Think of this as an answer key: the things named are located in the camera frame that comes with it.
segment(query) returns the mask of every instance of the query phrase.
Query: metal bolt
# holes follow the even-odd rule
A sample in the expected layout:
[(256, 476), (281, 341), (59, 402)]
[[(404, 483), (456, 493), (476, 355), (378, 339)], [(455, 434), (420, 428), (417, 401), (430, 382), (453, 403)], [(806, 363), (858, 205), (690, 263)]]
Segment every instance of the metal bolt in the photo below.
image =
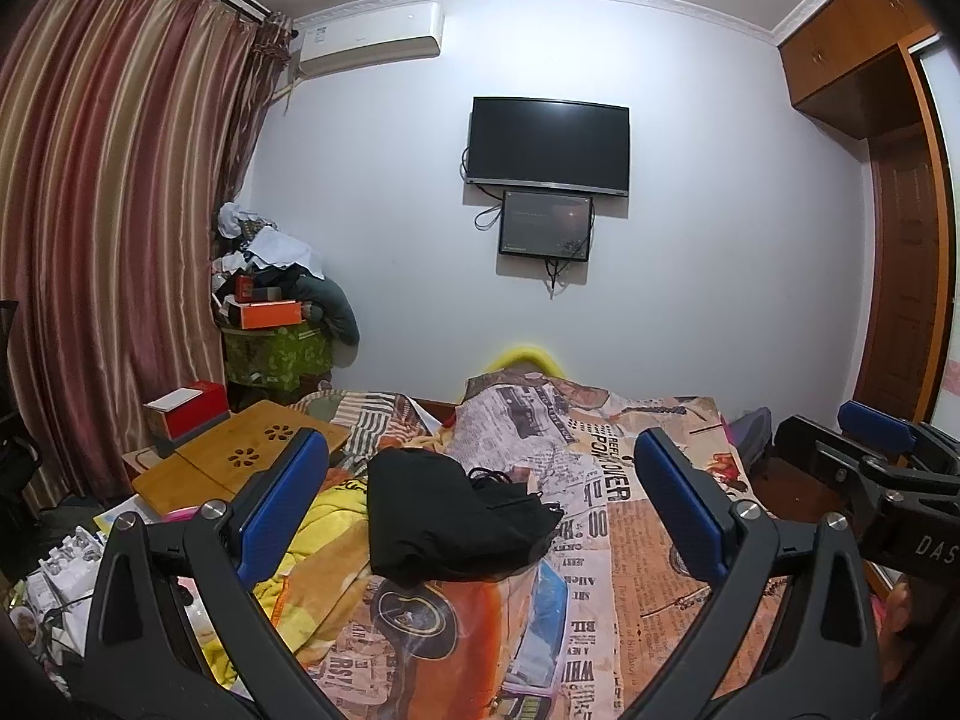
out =
[(224, 501), (214, 498), (200, 507), (200, 516), (203, 519), (220, 519), (227, 510), (227, 504)]
[(117, 519), (113, 521), (113, 526), (117, 528), (118, 531), (128, 531), (130, 528), (133, 528), (134, 524), (136, 524), (136, 514), (133, 512), (117, 514)]
[(760, 504), (754, 501), (740, 501), (736, 505), (736, 514), (740, 519), (758, 519), (761, 511)]
[(834, 531), (846, 531), (850, 524), (840, 512), (830, 512), (827, 515), (827, 526), (833, 528)]

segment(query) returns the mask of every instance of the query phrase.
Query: blue gripper pad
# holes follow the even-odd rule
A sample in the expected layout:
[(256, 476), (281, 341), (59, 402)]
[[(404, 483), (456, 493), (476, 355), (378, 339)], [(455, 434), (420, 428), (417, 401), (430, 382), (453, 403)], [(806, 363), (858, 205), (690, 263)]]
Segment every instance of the blue gripper pad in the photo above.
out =
[(885, 455), (907, 455), (916, 441), (908, 422), (871, 409), (856, 400), (840, 407), (837, 422), (844, 433)]
[[(726, 579), (729, 572), (724, 560), (723, 529), (688, 476), (678, 468), (678, 463), (685, 463), (692, 473), (702, 473), (693, 469), (663, 430), (654, 428), (637, 436), (634, 466), (643, 489), (670, 533), (690, 576), (715, 586)], [(722, 499), (719, 505), (728, 509), (730, 500), (723, 490), (709, 475), (702, 474), (704, 483), (713, 485), (720, 496), (714, 504)]]
[[(296, 449), (296, 456), (274, 480), (256, 511), (240, 533), (241, 557), (237, 568), (240, 583), (252, 590), (258, 581), (270, 579), (304, 520), (328, 470), (329, 451), (323, 434), (312, 431)], [(277, 463), (284, 456), (277, 458)]]

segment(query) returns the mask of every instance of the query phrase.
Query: curtain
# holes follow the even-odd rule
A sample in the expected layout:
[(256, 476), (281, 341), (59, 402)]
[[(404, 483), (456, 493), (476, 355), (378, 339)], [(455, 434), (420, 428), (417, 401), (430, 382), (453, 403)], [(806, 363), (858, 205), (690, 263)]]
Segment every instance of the curtain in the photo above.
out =
[(34, 503), (128, 494), (141, 404), (223, 381), (209, 222), (256, 24), (218, 0), (40, 0), (0, 67), (0, 296)]
[(283, 68), (290, 61), (291, 29), (292, 20), (289, 17), (274, 13), (257, 30), (230, 117), (227, 152), (215, 212), (220, 210), (220, 205), (234, 199), (243, 186), (244, 175), (253, 157), (253, 147), (267, 118), (270, 97), (277, 88)]

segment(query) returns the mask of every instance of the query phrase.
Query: black chair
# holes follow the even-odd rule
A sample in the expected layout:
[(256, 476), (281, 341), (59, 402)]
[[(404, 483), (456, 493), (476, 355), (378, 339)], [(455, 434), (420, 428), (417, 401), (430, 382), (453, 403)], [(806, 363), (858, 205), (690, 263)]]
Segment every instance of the black chair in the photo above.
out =
[(13, 398), (7, 347), (16, 300), (0, 300), (0, 531), (23, 533), (37, 519), (23, 500), (23, 490), (40, 468), (40, 447), (30, 435)]

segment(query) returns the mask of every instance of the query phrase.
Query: blanket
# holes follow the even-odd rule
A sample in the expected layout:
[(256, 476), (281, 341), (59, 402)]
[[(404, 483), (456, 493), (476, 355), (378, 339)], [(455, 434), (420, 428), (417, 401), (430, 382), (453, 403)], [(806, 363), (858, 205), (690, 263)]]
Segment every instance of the blanket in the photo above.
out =
[[(323, 659), (370, 579), (367, 486), (330, 469), (274, 576), (253, 597), (299, 659)], [(219, 638), (203, 645), (214, 678), (229, 688), (237, 673)]]
[[(385, 445), (429, 445), (467, 470), (483, 466), (526, 481), (565, 511), (546, 558), (498, 583), (404, 589), (371, 577), (357, 586), (358, 602), (335, 640), (332, 625), (321, 624), (323, 635), (311, 634), (318, 646), (298, 651), (350, 720), (613, 720), (709, 597), (637, 480), (635, 438), (664, 428), (732, 500), (752, 497), (707, 397), (634, 400), (498, 371), (470, 380), (452, 433), (438, 437), (426, 435), (402, 396), (333, 391), (299, 408), (352, 428), (344, 455), (351, 473), (362, 475)], [(769, 584), (720, 693), (746, 683), (783, 585)], [(310, 625), (327, 606), (309, 614)]]

